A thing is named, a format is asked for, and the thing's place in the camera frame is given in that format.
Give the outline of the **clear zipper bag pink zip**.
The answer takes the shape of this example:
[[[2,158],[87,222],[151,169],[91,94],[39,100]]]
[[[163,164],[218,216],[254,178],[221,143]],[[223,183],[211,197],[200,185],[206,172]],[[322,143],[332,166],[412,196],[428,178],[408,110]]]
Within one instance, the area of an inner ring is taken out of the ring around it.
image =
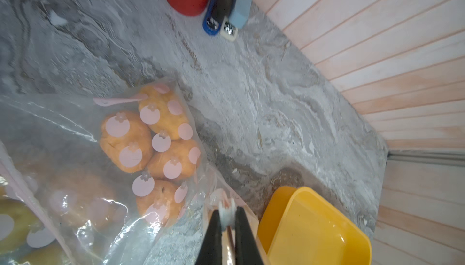
[[[51,179],[43,159],[14,162],[1,144],[1,264],[74,265],[75,259],[38,208]]]

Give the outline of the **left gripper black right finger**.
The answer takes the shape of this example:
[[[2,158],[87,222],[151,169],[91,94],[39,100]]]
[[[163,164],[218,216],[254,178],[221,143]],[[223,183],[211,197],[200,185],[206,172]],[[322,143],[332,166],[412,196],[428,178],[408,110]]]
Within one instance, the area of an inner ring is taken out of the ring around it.
[[[235,254],[237,265],[264,265],[259,248],[249,225],[247,215],[242,207],[236,209],[235,215]]]

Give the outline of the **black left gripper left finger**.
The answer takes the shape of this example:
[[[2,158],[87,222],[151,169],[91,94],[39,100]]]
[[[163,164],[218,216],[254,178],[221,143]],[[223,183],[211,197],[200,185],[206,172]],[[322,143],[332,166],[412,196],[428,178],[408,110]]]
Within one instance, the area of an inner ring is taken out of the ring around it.
[[[218,210],[214,210],[195,265],[222,264],[222,227]]]

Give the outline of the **clear zipper bag pink dots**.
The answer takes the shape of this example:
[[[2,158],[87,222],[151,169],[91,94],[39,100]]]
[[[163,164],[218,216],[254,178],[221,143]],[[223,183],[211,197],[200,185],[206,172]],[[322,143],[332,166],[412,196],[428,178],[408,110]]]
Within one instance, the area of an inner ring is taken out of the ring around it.
[[[268,265],[270,261],[257,236],[259,220],[256,215],[241,197],[226,183],[219,170],[210,164],[206,166],[205,180],[207,182],[207,193],[203,206],[204,225],[207,231],[213,211],[218,210],[222,227],[222,265],[236,265],[236,231],[234,223],[236,209],[238,207],[242,207],[245,210],[253,236],[259,248],[260,256],[264,264]]]

